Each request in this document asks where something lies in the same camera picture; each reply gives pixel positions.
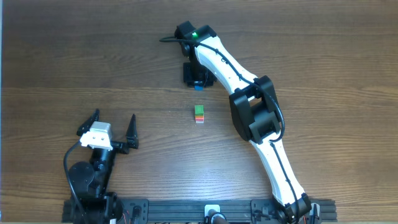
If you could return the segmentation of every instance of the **wooden tabletop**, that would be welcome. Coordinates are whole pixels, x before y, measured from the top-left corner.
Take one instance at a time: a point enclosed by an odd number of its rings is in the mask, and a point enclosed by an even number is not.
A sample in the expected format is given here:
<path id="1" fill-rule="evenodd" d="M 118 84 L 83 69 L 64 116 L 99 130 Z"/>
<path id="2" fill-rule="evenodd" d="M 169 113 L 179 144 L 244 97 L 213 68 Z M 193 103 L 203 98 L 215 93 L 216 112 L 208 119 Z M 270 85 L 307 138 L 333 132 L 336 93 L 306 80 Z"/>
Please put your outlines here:
<path id="1" fill-rule="evenodd" d="M 210 25 L 244 68 L 272 79 L 309 196 L 336 200 L 341 221 L 398 221 L 397 12 L 376 0 L 4 0 L 3 221 L 61 220 L 63 156 L 95 108 L 115 140 L 137 115 L 140 148 L 117 156 L 110 180 L 119 196 L 271 197 L 225 89 L 188 88 L 179 45 L 158 42 L 186 20 Z M 90 154 L 79 148 L 68 163 Z"/>

